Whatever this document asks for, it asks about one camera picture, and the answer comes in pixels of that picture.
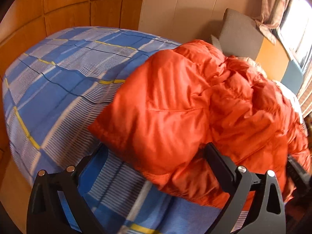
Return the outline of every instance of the curtain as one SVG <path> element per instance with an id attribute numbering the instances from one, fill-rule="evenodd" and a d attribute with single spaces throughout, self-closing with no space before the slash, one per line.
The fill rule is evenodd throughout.
<path id="1" fill-rule="evenodd" d="M 306 117 L 312 111 L 312 60 L 310 60 L 308 69 L 305 73 L 304 81 L 297 94 L 303 117 Z"/>
<path id="2" fill-rule="evenodd" d="M 261 14 L 255 22 L 260 32 L 272 44 L 276 43 L 276 37 L 271 33 L 271 30 L 280 27 L 288 3 L 289 0 L 262 0 Z"/>

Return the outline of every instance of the black clamp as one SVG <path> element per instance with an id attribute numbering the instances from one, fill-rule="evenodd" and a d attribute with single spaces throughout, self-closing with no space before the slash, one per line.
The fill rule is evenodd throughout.
<path id="1" fill-rule="evenodd" d="M 91 156 L 84 157 L 76 167 L 68 166 L 61 173 L 38 172 L 28 205 L 27 234 L 106 234 L 77 188 L 80 174 L 99 148 Z M 58 191 L 64 192 L 82 233 L 68 223 Z"/>
<path id="2" fill-rule="evenodd" d="M 286 229 L 290 234 L 310 234 L 312 230 L 312 178 L 302 166 L 288 156 L 286 173 L 294 182 L 294 198 L 287 203 Z"/>
<path id="3" fill-rule="evenodd" d="M 285 234 L 285 209 L 275 173 L 251 173 L 244 166 L 236 166 L 232 160 L 219 153 L 213 143 L 205 148 L 205 157 L 222 190 L 230 194 L 211 227 L 205 234 L 229 234 L 241 214 L 250 191 L 255 191 L 251 208 L 243 227 L 232 233 Z"/>

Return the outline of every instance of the bed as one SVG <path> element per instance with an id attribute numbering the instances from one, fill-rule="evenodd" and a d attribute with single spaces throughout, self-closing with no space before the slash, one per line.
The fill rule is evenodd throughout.
<path id="1" fill-rule="evenodd" d="M 63 171 L 100 145 L 79 192 L 109 234 L 204 233 L 219 209 L 158 191 L 87 129 L 135 68 L 177 46 L 137 31 L 75 27 L 21 54 L 3 78 L 3 103 L 12 156 L 30 185 L 39 170 Z M 62 192 L 59 197 L 79 230 Z"/>

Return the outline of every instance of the orange down jacket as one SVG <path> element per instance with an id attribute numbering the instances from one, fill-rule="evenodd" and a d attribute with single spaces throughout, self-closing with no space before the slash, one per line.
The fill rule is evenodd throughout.
<path id="1" fill-rule="evenodd" d="M 151 56 L 89 129 L 158 189 L 200 205 L 229 197 L 203 158 L 208 142 L 251 172 L 274 170 L 285 200 L 287 154 L 310 167 L 299 116 L 276 84 L 202 40 Z"/>

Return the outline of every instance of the gray cushion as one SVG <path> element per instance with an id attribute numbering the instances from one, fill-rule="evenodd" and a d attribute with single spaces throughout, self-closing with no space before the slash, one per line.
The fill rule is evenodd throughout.
<path id="1" fill-rule="evenodd" d="M 219 40 L 217 39 L 217 37 L 210 35 L 208 42 L 210 44 L 214 45 L 216 48 L 218 48 L 222 52 L 222 47 L 221 47 L 221 44 L 220 44 Z"/>
<path id="2" fill-rule="evenodd" d="M 297 95 L 303 82 L 303 74 L 301 68 L 295 61 L 289 61 L 285 74 L 280 82 Z"/>
<path id="3" fill-rule="evenodd" d="M 263 35 L 256 28 L 253 19 L 238 11 L 226 9 L 219 42 L 226 56 L 244 56 L 255 60 L 263 42 Z"/>

